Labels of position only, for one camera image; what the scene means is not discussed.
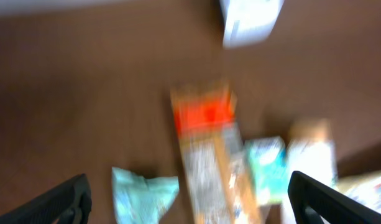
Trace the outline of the yellow snack bag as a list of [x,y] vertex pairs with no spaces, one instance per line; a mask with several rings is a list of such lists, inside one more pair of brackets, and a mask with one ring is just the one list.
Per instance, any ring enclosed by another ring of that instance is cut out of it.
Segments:
[[381,170],[338,180],[336,189],[381,214]]

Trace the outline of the mint green snack pouch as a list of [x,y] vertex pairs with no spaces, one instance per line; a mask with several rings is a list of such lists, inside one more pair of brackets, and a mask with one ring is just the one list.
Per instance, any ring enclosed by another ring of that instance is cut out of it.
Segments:
[[158,224],[180,190],[176,176],[146,179],[118,167],[113,167],[111,174],[118,224]]

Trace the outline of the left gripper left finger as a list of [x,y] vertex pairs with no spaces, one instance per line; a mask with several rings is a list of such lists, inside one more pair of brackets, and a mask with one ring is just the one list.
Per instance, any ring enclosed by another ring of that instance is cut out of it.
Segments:
[[79,174],[0,216],[0,224],[87,224],[91,207],[90,184]]

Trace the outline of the teal tissue pack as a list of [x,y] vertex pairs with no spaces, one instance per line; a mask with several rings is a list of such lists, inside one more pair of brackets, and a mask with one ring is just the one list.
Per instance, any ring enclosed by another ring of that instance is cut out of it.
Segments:
[[257,203],[280,204],[289,183],[283,139],[276,136],[248,140],[244,147]]

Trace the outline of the orange pasta package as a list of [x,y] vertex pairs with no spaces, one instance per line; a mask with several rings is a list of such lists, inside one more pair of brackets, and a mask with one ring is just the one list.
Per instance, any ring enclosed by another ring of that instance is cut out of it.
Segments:
[[262,223],[228,82],[175,88],[170,99],[194,222]]

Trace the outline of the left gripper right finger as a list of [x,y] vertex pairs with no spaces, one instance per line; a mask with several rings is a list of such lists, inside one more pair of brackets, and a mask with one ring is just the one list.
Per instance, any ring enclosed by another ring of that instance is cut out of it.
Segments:
[[300,172],[292,172],[288,197],[297,224],[381,223],[381,214]]

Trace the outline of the white tube with gold cap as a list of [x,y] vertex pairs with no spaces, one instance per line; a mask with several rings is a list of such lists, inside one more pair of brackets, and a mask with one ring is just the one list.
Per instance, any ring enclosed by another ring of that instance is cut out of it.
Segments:
[[285,162],[287,176],[300,171],[317,181],[336,188],[337,165],[330,122],[327,119],[300,119],[288,134]]

